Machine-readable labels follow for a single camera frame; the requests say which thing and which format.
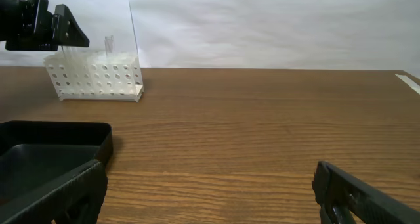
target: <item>tape strip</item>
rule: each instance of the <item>tape strip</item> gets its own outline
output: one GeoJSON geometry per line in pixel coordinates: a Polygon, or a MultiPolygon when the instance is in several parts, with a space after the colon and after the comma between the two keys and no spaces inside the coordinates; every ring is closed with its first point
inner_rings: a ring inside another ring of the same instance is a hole
{"type": "Polygon", "coordinates": [[[404,83],[407,83],[408,86],[410,86],[412,89],[414,89],[414,91],[416,91],[418,94],[420,94],[420,85],[416,84],[414,81],[412,81],[407,76],[402,76],[402,75],[398,75],[398,74],[395,74],[395,75],[398,78],[400,78],[402,81],[404,81],[404,83]]]}

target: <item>wood grain surface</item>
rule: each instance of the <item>wood grain surface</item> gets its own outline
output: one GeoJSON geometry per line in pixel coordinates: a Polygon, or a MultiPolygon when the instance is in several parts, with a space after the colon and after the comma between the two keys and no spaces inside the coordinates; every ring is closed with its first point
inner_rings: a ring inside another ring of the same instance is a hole
{"type": "Polygon", "coordinates": [[[99,223],[319,223],[327,160],[420,210],[420,95],[391,71],[143,69],[139,103],[0,68],[0,120],[107,122],[99,223]]]}

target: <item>black container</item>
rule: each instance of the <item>black container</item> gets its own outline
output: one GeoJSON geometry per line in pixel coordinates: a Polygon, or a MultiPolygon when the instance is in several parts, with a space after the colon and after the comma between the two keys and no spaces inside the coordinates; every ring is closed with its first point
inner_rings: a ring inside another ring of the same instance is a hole
{"type": "MultiPolygon", "coordinates": [[[[33,205],[40,205],[39,199],[51,196],[60,187],[71,186],[70,181],[75,177],[86,178],[95,173],[86,172],[90,169],[97,171],[98,177],[105,175],[103,167],[111,155],[112,130],[106,123],[11,121],[0,124],[0,223],[12,223],[11,217],[24,217],[25,213],[25,218],[15,221],[21,222],[29,216],[34,218],[35,214],[28,215],[28,210],[33,205]]],[[[93,183],[103,187],[103,179],[98,177],[96,180],[102,181],[102,184],[93,183]]],[[[87,180],[79,179],[77,182],[82,184],[87,180]]],[[[86,188],[86,192],[77,191],[80,194],[64,192],[61,202],[68,204],[63,204],[63,210],[56,211],[54,215],[44,213],[44,216],[50,216],[45,221],[62,218],[63,213],[60,212],[66,212],[75,202],[80,202],[75,196],[79,195],[78,199],[89,196],[92,185],[91,182],[79,187],[86,188]]],[[[49,209],[60,206],[50,205],[49,209]]]]}

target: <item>white wall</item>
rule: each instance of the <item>white wall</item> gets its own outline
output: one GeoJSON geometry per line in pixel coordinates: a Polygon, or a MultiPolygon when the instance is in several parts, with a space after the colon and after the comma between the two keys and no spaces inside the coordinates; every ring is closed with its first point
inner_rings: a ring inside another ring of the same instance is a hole
{"type": "MultiPolygon", "coordinates": [[[[59,3],[93,43],[113,34],[133,47],[125,0],[50,0],[59,3]]],[[[131,0],[131,6],[152,67],[420,72],[418,0],[131,0]]],[[[40,59],[0,52],[0,65],[42,65],[40,59]]]]}

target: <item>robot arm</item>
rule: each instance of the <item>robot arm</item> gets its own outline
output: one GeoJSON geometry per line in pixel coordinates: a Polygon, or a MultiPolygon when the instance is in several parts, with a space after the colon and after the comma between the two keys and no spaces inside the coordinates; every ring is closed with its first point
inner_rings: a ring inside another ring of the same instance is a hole
{"type": "Polygon", "coordinates": [[[0,0],[0,41],[10,51],[57,51],[58,46],[88,47],[89,39],[69,8],[48,0],[0,0]]]}

